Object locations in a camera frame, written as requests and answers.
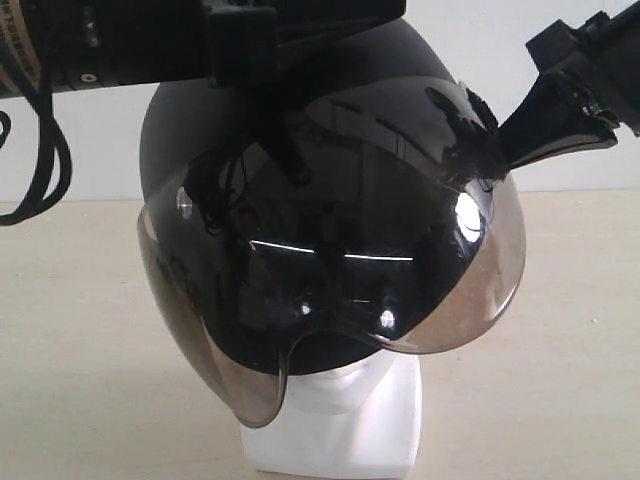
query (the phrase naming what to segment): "table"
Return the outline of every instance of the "table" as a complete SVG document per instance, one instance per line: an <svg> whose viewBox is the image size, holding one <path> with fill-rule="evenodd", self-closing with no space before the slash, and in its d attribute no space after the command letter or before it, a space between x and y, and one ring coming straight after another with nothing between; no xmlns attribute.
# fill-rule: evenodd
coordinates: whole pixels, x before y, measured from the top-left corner
<svg viewBox="0 0 640 480"><path fill-rule="evenodd" d="M640 193L523 195L529 260L477 342L422 359L410 479L640 472ZM139 258L138 202L0 230L0 478L279 480L179 353Z"/></svg>

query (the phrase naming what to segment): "white wall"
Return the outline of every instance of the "white wall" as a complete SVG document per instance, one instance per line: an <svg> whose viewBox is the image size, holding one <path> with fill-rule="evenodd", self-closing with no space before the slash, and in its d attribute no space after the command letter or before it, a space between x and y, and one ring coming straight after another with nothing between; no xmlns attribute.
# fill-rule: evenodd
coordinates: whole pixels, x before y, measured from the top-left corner
<svg viewBox="0 0 640 480"><path fill-rule="evenodd" d="M504 120L524 98L536 70L525 48L562 18L580 26L598 10L615 15L632 0L409 0L407 19L454 76L481 94ZM74 156L70 199L139 198L138 139L154 86L59 95L57 116ZM0 108L14 131L0 151L0 201L26 191L37 149L37 124L23 100ZM640 187L640 139L625 128L613 150L579 153L527 167L522 190Z"/></svg>

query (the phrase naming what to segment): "cable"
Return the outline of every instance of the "cable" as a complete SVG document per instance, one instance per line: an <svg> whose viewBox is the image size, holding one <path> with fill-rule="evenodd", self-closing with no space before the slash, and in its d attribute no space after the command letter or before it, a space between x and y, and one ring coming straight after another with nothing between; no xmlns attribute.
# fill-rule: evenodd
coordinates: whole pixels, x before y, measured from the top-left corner
<svg viewBox="0 0 640 480"><path fill-rule="evenodd" d="M18 87L31 108L38 115L40 129L38 160L29 189L14 212L0 215L0 226L17 225L44 213L64 197L71 184L71 152L53 116L53 95L51 91L52 65L50 57L55 46L57 33L64 23L66 22L60 22L52 29L49 35L45 55L43 56L43 68L38 91L36 91L17 64L7 43L3 38L0 38L0 63L11 78L11 81ZM5 112L0 112L0 123L3 127L2 135L0 135L0 147L2 147L11 131L11 120ZM45 198L53 175L56 151L58 152L60 163L60 180L54 192Z"/></svg>

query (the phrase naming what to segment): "tinted visor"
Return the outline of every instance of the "tinted visor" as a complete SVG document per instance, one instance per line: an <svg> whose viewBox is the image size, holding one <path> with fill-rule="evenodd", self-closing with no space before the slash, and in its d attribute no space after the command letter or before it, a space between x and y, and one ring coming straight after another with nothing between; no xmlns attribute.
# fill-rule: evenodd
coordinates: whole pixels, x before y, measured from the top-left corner
<svg viewBox="0 0 640 480"><path fill-rule="evenodd" d="M268 142L239 139L191 162L147 199L139 221L173 335L253 427L278 413L290 372L479 337L525 262L515 186L457 86L381 82L286 121L269 127ZM278 150L308 181L292 181ZM307 342L317 332L322 341ZM291 356L296 345L304 354ZM341 353L343 363L327 361Z"/></svg>

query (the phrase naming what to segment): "black helmet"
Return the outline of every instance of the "black helmet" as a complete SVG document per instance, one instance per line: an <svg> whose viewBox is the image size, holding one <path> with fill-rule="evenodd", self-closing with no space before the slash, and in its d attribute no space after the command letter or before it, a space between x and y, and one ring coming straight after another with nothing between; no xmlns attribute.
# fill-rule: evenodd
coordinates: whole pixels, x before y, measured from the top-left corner
<svg viewBox="0 0 640 480"><path fill-rule="evenodd" d="M288 375L484 334L525 262L484 103L403 20L274 84L161 85L144 125L139 233L183 352L247 426Z"/></svg>

